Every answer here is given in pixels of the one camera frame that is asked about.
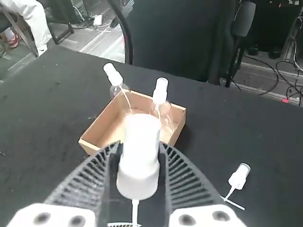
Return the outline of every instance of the chair armrest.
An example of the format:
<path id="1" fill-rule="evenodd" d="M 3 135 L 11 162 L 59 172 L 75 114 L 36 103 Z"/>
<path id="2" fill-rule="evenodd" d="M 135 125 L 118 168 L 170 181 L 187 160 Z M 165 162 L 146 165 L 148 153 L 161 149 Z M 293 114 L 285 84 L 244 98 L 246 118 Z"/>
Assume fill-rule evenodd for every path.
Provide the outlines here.
<path id="1" fill-rule="evenodd" d="M 235 20 L 232 24 L 232 35 L 246 37 L 255 16 L 256 4 L 250 1 L 243 1 L 240 4 Z"/>

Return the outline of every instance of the white spray cap on table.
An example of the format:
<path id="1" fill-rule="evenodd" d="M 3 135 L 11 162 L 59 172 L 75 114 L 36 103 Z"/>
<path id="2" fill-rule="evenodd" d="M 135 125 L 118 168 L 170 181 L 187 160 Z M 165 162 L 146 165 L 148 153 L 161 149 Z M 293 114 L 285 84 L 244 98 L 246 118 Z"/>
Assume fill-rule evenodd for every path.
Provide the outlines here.
<path id="1" fill-rule="evenodd" d="M 166 102 L 168 84 L 169 81 L 164 77 L 160 77 L 157 79 L 156 88 L 154 89 L 152 94 L 152 101 L 155 104 L 160 105 Z"/>
<path id="2" fill-rule="evenodd" d="M 108 80 L 112 86 L 119 86 L 123 84 L 123 77 L 121 74 L 115 69 L 112 63 L 107 63 L 104 65 L 103 70 L 107 74 Z"/>
<path id="3" fill-rule="evenodd" d="M 234 172 L 228 180 L 231 189 L 228 192 L 227 196 L 224 198 L 224 200 L 227 200 L 235 189 L 242 190 L 249 173 L 250 166 L 245 163 L 241 163 L 236 172 Z"/>

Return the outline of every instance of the red cable tip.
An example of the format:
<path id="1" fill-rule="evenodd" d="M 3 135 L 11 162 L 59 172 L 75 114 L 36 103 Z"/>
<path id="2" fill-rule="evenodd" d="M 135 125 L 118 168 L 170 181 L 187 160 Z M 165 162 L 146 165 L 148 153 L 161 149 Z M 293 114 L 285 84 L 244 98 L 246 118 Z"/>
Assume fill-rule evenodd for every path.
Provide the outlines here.
<path id="1" fill-rule="evenodd" d="M 288 103 L 288 99 L 287 98 L 283 98 L 282 99 L 282 103 Z"/>

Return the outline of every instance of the chair backrest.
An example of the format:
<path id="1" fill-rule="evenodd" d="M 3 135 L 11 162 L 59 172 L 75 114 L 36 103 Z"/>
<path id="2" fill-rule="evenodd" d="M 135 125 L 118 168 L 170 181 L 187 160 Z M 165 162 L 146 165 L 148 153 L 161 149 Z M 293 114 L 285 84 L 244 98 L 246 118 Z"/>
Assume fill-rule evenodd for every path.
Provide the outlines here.
<path id="1" fill-rule="evenodd" d="M 206 81 L 225 74 L 239 0 L 108 0 L 133 64 Z"/>

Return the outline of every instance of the spray bottle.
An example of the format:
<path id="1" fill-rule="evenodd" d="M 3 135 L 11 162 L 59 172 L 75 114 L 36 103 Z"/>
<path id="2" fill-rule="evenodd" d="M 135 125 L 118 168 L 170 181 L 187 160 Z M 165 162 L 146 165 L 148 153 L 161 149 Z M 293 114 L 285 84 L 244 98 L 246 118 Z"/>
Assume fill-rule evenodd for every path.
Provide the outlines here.
<path id="1" fill-rule="evenodd" d="M 150 108 L 150 114 L 161 121 L 162 130 L 160 138 L 170 137 L 174 131 L 171 104 L 166 99 L 168 83 L 169 81 L 166 78 L 161 77 L 157 79 Z"/>
<path id="2" fill-rule="evenodd" d="M 158 188 L 158 161 L 161 122 L 149 114 L 128 116 L 116 186 L 121 195 L 132 200 L 133 227 L 137 227 L 138 205 Z"/>
<path id="3" fill-rule="evenodd" d="M 107 74 L 108 80 L 111 83 L 110 96 L 112 99 L 119 98 L 119 103 L 122 112 L 125 115 L 132 113 L 132 107 L 130 102 L 130 88 L 123 83 L 123 77 L 115 69 L 112 63 L 107 63 L 104 65 L 103 70 Z"/>

